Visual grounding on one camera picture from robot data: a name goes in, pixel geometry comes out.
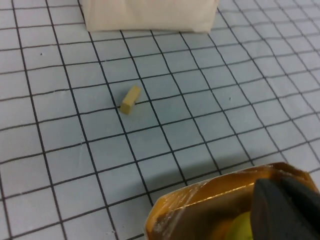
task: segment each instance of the crumpled white fabric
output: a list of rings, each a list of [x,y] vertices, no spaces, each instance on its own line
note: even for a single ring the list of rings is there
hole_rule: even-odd
[[[219,0],[83,0],[87,30],[209,32]]]

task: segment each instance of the wooden block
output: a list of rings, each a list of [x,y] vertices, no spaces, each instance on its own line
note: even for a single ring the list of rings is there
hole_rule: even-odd
[[[141,88],[138,86],[133,86],[128,93],[126,94],[125,98],[123,99],[120,111],[124,114],[130,114],[133,106],[136,104],[136,101],[140,95]]]

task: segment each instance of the yellow ball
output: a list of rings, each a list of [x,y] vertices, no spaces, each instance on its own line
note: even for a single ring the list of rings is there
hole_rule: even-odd
[[[249,211],[233,220],[225,240],[253,240]]]

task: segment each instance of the table surface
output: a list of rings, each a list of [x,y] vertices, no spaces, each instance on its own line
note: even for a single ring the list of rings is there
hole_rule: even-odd
[[[160,196],[271,162],[320,185],[319,0],[221,0],[209,34],[89,34],[77,0],[13,3],[0,0],[0,240],[143,239]]]

